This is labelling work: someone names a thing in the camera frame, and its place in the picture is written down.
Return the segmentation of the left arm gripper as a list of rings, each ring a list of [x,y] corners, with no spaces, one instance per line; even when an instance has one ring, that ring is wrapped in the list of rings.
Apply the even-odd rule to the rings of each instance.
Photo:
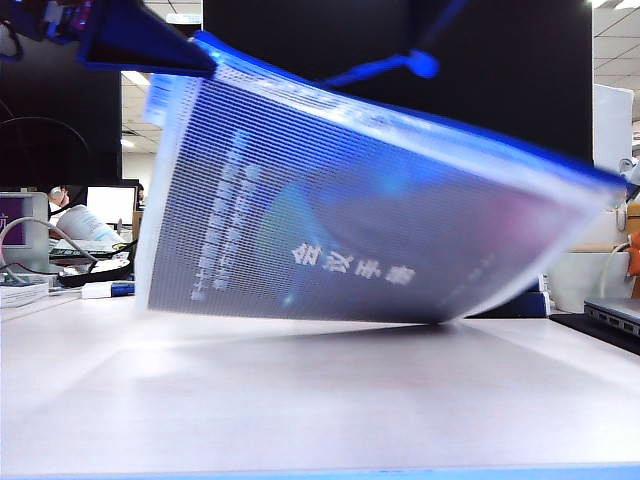
[[[78,59],[100,70],[208,78],[216,64],[142,1],[7,0],[9,38],[80,42]]]

